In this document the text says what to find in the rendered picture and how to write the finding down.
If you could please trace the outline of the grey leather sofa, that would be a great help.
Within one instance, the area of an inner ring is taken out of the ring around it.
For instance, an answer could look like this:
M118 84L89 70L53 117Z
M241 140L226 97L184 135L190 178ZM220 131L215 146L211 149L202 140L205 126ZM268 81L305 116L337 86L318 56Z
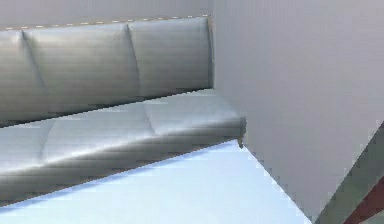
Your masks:
M207 16L0 31L0 207L245 131Z

